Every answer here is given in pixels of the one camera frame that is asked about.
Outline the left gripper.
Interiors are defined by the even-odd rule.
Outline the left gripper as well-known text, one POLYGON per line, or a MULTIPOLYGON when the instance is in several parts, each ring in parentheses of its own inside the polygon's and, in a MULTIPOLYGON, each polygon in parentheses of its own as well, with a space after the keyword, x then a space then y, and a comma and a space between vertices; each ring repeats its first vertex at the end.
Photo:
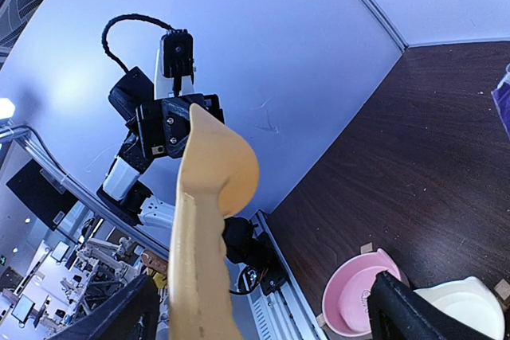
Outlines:
POLYGON ((145 157, 182 157, 190 134, 190 106, 197 104, 224 123, 218 95, 191 94, 147 101, 136 108, 145 157))

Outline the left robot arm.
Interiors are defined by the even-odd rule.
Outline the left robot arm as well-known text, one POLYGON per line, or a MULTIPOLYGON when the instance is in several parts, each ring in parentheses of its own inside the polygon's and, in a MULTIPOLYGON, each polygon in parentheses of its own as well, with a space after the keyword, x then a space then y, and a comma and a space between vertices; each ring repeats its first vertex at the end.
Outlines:
POLYGON ((126 122, 128 133, 97 190, 99 199, 122 221, 169 228, 175 207, 160 198, 140 180, 158 158, 181 158, 190 134, 190 106, 197 104, 220 122, 223 110, 217 95, 200 93, 154 98, 155 86, 134 67, 113 86, 108 100, 126 122))

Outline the purple pet food bag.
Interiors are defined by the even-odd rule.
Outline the purple pet food bag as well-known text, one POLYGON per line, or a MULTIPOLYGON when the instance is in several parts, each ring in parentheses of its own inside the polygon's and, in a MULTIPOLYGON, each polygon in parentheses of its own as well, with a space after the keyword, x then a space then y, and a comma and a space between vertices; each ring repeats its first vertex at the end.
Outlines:
POLYGON ((510 64, 507 65, 506 73, 491 94, 500 121, 507 136, 510 137, 510 64))

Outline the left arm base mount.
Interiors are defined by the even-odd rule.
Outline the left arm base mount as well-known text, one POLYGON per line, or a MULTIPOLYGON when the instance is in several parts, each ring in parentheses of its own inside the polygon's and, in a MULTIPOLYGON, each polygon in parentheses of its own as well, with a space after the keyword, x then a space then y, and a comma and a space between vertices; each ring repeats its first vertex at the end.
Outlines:
POLYGON ((254 224, 242 217, 225 219, 222 238, 226 245, 226 258, 233 264, 245 267, 237 278, 237 290, 232 295, 249 295, 261 287, 264 295, 276 292, 288 281, 274 246, 266 232, 255 236, 254 224))

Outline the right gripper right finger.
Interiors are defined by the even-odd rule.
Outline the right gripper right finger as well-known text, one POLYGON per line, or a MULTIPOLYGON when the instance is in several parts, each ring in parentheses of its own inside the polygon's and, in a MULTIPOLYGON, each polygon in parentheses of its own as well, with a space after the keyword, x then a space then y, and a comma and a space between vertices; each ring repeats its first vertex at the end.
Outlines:
POLYGON ((367 305, 374 339, 474 338, 474 329, 439 311, 389 272, 377 274, 367 305))

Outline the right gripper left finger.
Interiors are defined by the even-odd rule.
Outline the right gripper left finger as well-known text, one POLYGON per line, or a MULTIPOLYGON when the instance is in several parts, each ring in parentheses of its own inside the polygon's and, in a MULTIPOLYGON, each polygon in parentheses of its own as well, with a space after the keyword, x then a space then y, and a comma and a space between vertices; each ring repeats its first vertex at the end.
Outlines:
POLYGON ((57 340, 155 339, 159 294, 153 279, 137 276, 90 315, 52 336, 57 340))

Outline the yellow plastic scoop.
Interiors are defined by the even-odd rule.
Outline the yellow plastic scoop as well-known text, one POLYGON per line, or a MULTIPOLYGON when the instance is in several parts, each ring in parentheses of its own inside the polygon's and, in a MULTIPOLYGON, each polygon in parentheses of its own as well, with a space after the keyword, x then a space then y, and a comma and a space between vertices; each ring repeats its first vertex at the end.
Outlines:
POLYGON ((222 238, 225 219, 253 199, 257 156, 235 131, 197 104, 178 170, 168 261, 171 339, 240 339, 222 238))

